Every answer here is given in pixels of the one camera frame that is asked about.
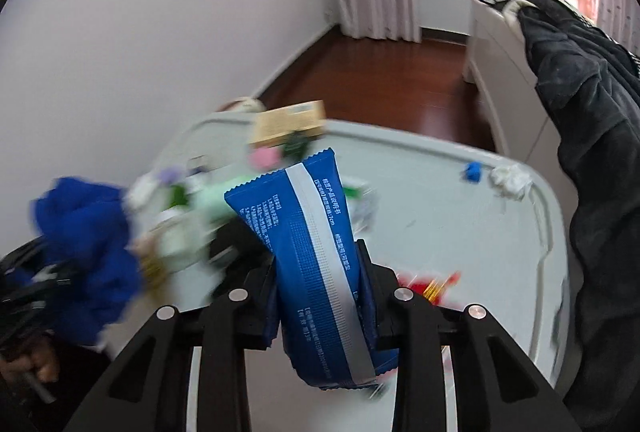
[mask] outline dark green object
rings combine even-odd
[[[299,163],[306,157],[306,153],[309,149],[309,143],[309,138],[301,132],[292,132],[289,134],[287,141],[282,147],[282,155],[284,157],[290,157],[296,163]]]
[[[168,208],[173,208],[174,206],[189,206],[187,190],[183,184],[177,183],[170,187]]]

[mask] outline blue object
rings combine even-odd
[[[482,179],[482,164],[478,161],[472,161],[466,164],[465,178],[471,183],[479,183]]]
[[[397,351],[373,348],[375,305],[333,150],[236,187],[225,201],[276,256],[284,347],[302,380],[355,388],[397,367]]]
[[[81,270],[57,307],[53,330],[75,344],[93,345],[120,318],[141,286],[138,262],[126,249],[129,225],[120,189],[61,178],[33,203],[47,243],[46,263],[70,260]]]

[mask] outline white wall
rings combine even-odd
[[[9,0],[0,13],[0,254],[67,174],[127,185],[178,126],[264,86],[332,0]]]
[[[472,0],[420,0],[420,27],[471,34]]]

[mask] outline white table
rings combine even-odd
[[[190,126],[159,155],[154,170],[209,155],[216,167],[246,162],[252,115],[217,113]],[[364,236],[373,262],[396,271],[461,271],[449,301],[479,303],[510,332],[542,374],[556,382],[568,328],[567,263],[558,202],[533,170],[530,195],[501,197],[488,171],[514,163],[501,156],[407,132],[329,121],[314,151],[332,147],[341,174],[367,180],[380,203],[372,232]],[[480,184],[462,179],[469,161],[482,163]],[[137,224],[146,229],[161,208],[152,200]],[[142,297],[121,324],[106,332],[119,351],[163,303],[201,307],[221,275],[206,264],[174,274],[163,300]],[[247,385],[255,432],[367,430],[392,423],[395,386],[377,401],[357,390],[311,388],[296,376],[278,338],[267,352],[246,352]],[[452,398],[447,376],[447,398]],[[449,402],[449,430],[456,429]]]

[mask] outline crumpled white tissue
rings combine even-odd
[[[521,200],[529,193],[533,184],[531,176],[519,165],[496,167],[491,170],[489,178],[495,187],[502,191],[502,195]]]

